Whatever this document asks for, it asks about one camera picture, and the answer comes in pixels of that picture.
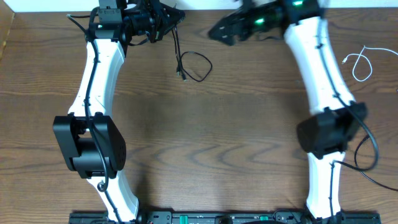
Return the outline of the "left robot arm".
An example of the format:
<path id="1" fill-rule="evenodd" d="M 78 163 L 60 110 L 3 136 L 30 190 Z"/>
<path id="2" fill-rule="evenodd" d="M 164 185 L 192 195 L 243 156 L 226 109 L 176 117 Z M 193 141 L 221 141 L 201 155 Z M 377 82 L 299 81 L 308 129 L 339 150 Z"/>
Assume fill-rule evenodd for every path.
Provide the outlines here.
<path id="1" fill-rule="evenodd" d="M 86 65 L 68 113 L 56 116 L 53 131 L 67 167 L 99 193 L 105 223 L 147 223 L 124 173 L 126 142 L 116 127 L 113 98 L 132 38 L 158 42 L 182 22 L 184 11 L 159 1 L 100 1 L 83 29 Z"/>

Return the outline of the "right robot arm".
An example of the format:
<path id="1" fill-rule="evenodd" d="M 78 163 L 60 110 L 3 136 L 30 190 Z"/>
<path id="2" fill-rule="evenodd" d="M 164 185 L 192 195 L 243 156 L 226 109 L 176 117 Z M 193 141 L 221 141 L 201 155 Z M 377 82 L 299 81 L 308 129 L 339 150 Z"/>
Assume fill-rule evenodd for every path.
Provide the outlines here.
<path id="1" fill-rule="evenodd" d="M 340 169 L 348 143 L 367 109 L 365 104 L 356 102 L 343 80 L 323 13 L 316 0 L 280 0 L 260 6 L 243 1 L 238 10 L 220 19 L 208 36 L 232 46 L 256 32 L 281 29 L 300 70 L 310 112 L 310 117 L 296 129 L 308 158 L 306 207 L 313 222 L 341 223 Z"/>

